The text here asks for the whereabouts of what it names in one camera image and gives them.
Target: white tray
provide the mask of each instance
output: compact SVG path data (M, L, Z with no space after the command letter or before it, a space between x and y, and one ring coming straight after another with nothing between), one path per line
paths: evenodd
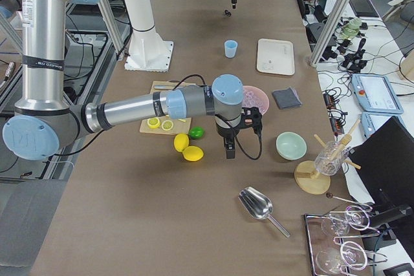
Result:
M293 44L290 41L259 39L256 68L266 74L293 75L295 73Z

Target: scoop handle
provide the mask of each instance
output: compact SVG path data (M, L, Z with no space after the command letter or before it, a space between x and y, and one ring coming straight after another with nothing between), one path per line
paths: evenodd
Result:
M269 215L267 218L271 221L271 223L273 223L275 227L280 230L280 232L284 234L284 236L287 238L290 237L290 233L275 218L273 218L272 215Z

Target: green object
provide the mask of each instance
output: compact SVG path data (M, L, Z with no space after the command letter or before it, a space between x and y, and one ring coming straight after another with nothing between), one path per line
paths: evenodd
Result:
M296 133L284 132L276 139L278 153L287 160L297 160L306 153L305 140Z
M342 28L341 38L352 40L360 32L361 25L361 19L357 17L353 18Z
M190 129L188 135L191 139L200 139L204 136L204 129L202 127L196 126Z

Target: sliced lemon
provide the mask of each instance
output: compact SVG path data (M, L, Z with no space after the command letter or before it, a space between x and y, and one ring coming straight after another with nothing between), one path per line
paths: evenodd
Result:
M147 125L148 125L148 127L150 129L157 129L157 128L159 128L160 125L161 125L160 118L155 117L155 118L148 119L147 120Z
M165 120L161 123L161 128L164 129L165 131L170 131L172 130L174 127L174 122L172 122L171 120Z

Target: blue cup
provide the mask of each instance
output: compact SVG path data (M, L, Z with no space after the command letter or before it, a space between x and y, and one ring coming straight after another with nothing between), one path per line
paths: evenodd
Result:
M224 53L227 58L233 58L237 50L237 42L234 40L227 40L224 42Z

